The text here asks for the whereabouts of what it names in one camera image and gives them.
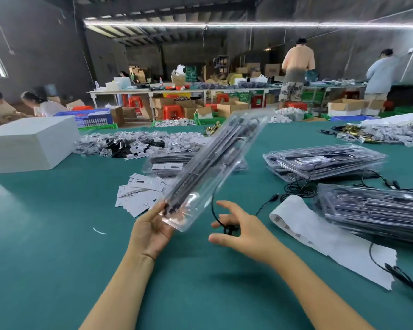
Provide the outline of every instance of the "seated person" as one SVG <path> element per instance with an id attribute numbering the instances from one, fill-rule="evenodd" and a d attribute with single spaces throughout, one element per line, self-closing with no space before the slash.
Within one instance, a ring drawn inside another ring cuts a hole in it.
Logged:
<path id="1" fill-rule="evenodd" d="M 18 112 L 14 107 L 9 105 L 4 99 L 3 94 L 0 92 L 0 118 L 2 122 L 6 123 L 22 117 L 30 117 L 24 113 Z"/>
<path id="2" fill-rule="evenodd" d="M 42 99 L 29 91 L 22 94 L 22 101 L 28 107 L 34 109 L 36 117 L 53 117 L 58 112 L 68 111 L 65 106 L 57 102 Z"/>

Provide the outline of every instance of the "teal table surface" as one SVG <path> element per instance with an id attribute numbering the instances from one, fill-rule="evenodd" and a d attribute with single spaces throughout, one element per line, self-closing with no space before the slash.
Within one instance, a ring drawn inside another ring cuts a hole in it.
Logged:
<path id="1" fill-rule="evenodd" d="M 232 174 L 216 198 L 255 213 L 285 186 L 265 168 L 262 154 L 342 143 L 316 132 L 333 125 L 267 125 L 246 155 L 249 171 Z M 366 146 L 389 155 L 382 170 L 386 178 L 413 188 L 413 147 Z M 72 154 L 52 170 L 0 175 L 0 330 L 80 326 L 126 250 L 135 219 L 114 207 L 116 193 L 130 175 L 141 173 L 143 163 Z M 384 187 L 379 180 L 367 182 Z M 388 292 L 300 244 L 269 220 L 277 205 L 265 206 L 260 220 L 337 294 L 378 330 L 413 330 L 413 293 L 408 288 L 396 282 Z M 176 232 L 160 255 L 137 329 L 313 329 L 271 269 L 208 242 L 212 220 L 206 210 L 187 232 Z M 398 265 L 413 279 L 413 245 L 380 243 L 397 249 Z"/>

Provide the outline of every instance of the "left hand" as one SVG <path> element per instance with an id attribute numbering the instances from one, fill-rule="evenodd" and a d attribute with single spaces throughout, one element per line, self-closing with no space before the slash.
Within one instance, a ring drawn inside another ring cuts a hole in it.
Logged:
<path id="1" fill-rule="evenodd" d="M 170 241 L 174 228 L 162 221 L 159 212 L 164 202 L 155 204 L 140 216 L 133 225 L 127 252 L 135 256 L 147 256 L 154 261 Z"/>

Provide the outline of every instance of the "person in light blue shirt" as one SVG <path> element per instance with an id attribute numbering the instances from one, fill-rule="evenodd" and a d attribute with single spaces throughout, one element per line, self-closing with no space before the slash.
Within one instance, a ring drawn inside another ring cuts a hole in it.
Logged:
<path id="1" fill-rule="evenodd" d="M 393 56 L 393 50 L 387 48 L 381 52 L 378 61 L 370 66 L 367 71 L 367 84 L 364 99 L 366 101 L 386 101 L 394 80 L 394 74 L 398 65 L 397 57 Z"/>

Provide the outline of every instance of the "light blue shirt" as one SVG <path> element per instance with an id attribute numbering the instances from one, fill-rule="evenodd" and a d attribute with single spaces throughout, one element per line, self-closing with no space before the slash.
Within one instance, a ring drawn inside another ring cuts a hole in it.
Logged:
<path id="1" fill-rule="evenodd" d="M 366 94 L 389 93 L 397 65 L 398 59 L 396 57 L 382 58 L 371 65 L 367 71 L 369 84 L 366 88 Z"/>

